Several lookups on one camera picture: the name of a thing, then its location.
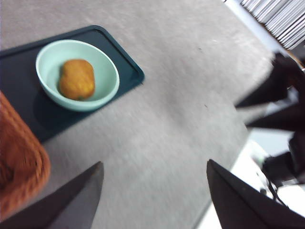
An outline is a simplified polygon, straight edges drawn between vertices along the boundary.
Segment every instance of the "orange basket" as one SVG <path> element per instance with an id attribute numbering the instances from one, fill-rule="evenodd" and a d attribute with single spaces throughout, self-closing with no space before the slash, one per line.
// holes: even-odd
<path id="1" fill-rule="evenodd" d="M 50 169 L 46 151 L 0 93 L 0 221 L 38 194 Z"/>

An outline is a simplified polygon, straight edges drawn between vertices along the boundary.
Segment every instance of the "black cable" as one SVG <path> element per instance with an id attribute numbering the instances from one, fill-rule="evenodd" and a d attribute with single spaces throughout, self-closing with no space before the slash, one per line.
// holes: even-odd
<path id="1" fill-rule="evenodd" d="M 272 186 L 271 181 L 270 180 L 268 180 L 268 181 L 269 181 L 268 188 L 273 196 L 273 200 L 274 201 L 278 200 L 282 205 L 286 206 L 289 209 L 289 207 L 278 196 L 278 194 L 277 194 L 278 188 L 275 190 Z"/>

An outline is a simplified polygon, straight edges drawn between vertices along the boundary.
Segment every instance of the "light green bowl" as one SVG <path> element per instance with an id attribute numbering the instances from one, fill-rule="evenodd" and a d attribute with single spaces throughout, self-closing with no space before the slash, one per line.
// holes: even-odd
<path id="1" fill-rule="evenodd" d="M 59 91 L 62 65 L 70 59 L 88 61 L 94 70 L 95 92 L 83 101 L 64 97 Z M 117 93 L 118 70 L 110 58 L 98 48 L 76 40 L 60 40 L 43 47 L 36 58 L 36 71 L 46 94 L 58 105 L 73 111 L 91 111 L 103 106 Z"/>

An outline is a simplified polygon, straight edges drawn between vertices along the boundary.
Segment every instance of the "dark teal tray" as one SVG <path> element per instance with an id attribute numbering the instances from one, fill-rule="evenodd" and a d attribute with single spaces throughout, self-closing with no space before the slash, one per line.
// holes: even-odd
<path id="1" fill-rule="evenodd" d="M 0 89 L 40 141 L 45 141 L 92 112 L 73 112 L 56 105 L 42 90 L 35 70 L 37 53 L 46 44 L 74 39 L 106 53 L 120 75 L 118 98 L 144 80 L 144 73 L 102 27 L 92 25 L 0 52 Z"/>

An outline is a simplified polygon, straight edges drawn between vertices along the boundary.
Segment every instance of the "gray table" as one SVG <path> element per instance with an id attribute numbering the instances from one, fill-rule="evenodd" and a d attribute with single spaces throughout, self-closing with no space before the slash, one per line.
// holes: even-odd
<path id="1" fill-rule="evenodd" d="M 230 167 L 247 137 L 233 101 L 271 54 L 216 0 L 2 0 L 1 48 L 91 24 L 105 27 L 146 79 L 44 143 L 53 192 L 105 166 L 93 229 L 191 229 L 209 204 L 206 161 Z"/>

